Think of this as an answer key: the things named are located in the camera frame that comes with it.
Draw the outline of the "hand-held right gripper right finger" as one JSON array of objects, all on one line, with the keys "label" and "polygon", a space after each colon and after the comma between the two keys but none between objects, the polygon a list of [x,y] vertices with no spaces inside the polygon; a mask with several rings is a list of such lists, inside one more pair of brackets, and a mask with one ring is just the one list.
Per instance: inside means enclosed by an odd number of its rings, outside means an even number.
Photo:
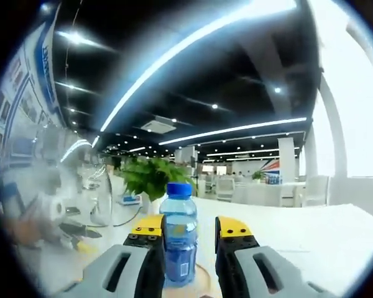
[{"label": "hand-held right gripper right finger", "polygon": [[248,226],[215,218],[215,270],[223,297],[331,297],[302,278],[301,271],[269,246],[261,246]]}]

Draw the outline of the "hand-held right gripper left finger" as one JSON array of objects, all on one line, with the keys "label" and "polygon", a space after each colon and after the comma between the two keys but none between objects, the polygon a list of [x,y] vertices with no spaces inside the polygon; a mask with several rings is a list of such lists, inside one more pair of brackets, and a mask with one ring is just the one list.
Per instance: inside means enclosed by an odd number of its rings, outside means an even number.
[{"label": "hand-held right gripper left finger", "polygon": [[139,220],[122,245],[106,250],[83,270],[81,281],[59,297],[161,297],[165,281],[164,214]]}]

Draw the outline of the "person's left hand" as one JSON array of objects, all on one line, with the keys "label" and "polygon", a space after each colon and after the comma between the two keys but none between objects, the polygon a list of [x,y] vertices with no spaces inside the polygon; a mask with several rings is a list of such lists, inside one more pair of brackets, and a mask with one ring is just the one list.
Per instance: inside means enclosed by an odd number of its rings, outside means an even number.
[{"label": "person's left hand", "polygon": [[37,219],[11,219],[7,222],[7,231],[14,243],[34,246],[40,240],[55,242],[58,236],[51,222]]}]

